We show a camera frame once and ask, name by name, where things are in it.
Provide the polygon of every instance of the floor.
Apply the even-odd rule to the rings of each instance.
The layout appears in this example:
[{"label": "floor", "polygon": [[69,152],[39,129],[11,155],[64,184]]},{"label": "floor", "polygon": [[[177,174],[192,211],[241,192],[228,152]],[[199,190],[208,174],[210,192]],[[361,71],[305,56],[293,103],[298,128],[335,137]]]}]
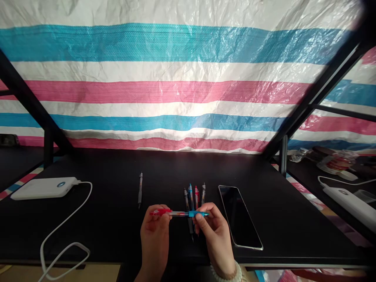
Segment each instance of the floor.
[{"label": "floor", "polygon": [[[116,282],[119,272],[119,265],[86,265],[83,270],[74,270],[59,282]],[[50,271],[52,276],[58,276],[67,271],[65,268],[53,268]],[[9,270],[0,274],[0,282],[36,282],[42,275],[42,268],[38,266],[12,266]]]}]

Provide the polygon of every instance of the white sleeve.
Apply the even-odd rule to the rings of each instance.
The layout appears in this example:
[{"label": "white sleeve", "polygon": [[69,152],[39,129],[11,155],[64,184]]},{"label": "white sleeve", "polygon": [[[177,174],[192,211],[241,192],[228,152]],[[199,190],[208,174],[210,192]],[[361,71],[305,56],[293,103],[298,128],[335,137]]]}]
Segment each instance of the white sleeve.
[{"label": "white sleeve", "polygon": [[218,282],[241,282],[242,281],[242,269],[240,268],[239,264],[235,261],[235,267],[236,267],[236,275],[231,280],[223,279],[218,276],[218,274],[215,272],[214,267],[211,265],[211,271]]}]

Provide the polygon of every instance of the black metal bar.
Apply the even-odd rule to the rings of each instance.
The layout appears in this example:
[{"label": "black metal bar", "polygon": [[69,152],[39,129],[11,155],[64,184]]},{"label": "black metal bar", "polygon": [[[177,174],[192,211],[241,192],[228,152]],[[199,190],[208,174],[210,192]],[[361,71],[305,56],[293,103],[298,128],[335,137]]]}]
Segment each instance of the black metal bar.
[{"label": "black metal bar", "polygon": [[311,104],[310,108],[317,109],[317,110],[324,110],[326,112],[332,112],[332,113],[335,113],[335,114],[340,114],[340,115],[343,115],[343,116],[349,116],[349,117],[352,117],[352,118],[358,118],[358,119],[376,122],[376,116],[369,115],[369,114],[362,114],[362,113],[358,113],[358,112],[343,110],[343,109],[334,108],[334,107],[327,107],[327,106],[322,106],[322,105],[317,105],[317,104]]},{"label": "black metal bar", "polygon": [[44,130],[43,167],[46,169],[54,162],[54,139],[51,131]]},{"label": "black metal bar", "polygon": [[285,135],[290,138],[309,117],[313,109],[308,108],[308,106],[310,104],[320,104],[357,61],[376,44],[374,35],[370,33],[370,21],[370,17],[367,17],[358,30],[349,37],[334,56],[328,68],[308,90],[300,105],[281,125],[280,130],[263,152],[266,160],[269,161],[276,154],[282,138]]},{"label": "black metal bar", "polygon": [[14,95],[14,92],[10,91],[10,90],[1,90],[0,91],[0,96],[8,96],[8,95]]},{"label": "black metal bar", "polygon": [[1,50],[0,79],[4,82],[9,90],[14,92],[16,98],[21,102],[21,104],[31,114],[36,122],[39,123],[44,130],[48,128],[51,130],[53,140],[60,149],[64,150],[65,152],[73,149],[72,144],[68,141],[64,133],[44,109],[26,82],[21,78],[19,73]]},{"label": "black metal bar", "polygon": [[280,143],[279,147],[279,172],[286,177],[287,172],[287,143],[289,142],[289,138],[285,135]]}]

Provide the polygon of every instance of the white power bank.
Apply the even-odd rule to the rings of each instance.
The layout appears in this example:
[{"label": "white power bank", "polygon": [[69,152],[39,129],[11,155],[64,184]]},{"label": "white power bank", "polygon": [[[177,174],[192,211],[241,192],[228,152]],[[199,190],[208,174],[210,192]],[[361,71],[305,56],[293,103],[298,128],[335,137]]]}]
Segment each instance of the white power bank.
[{"label": "white power bank", "polygon": [[32,179],[11,195],[13,200],[59,198],[65,196],[73,185],[75,177]]}]

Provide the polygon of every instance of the smartphone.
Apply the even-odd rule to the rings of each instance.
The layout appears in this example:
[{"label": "smartphone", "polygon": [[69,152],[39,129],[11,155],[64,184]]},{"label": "smartphone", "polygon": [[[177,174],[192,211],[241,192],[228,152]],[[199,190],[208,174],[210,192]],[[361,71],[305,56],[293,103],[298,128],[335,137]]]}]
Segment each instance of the smartphone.
[{"label": "smartphone", "polygon": [[218,186],[231,237],[235,246],[263,250],[259,235],[253,225],[251,216],[243,198],[236,187]]}]

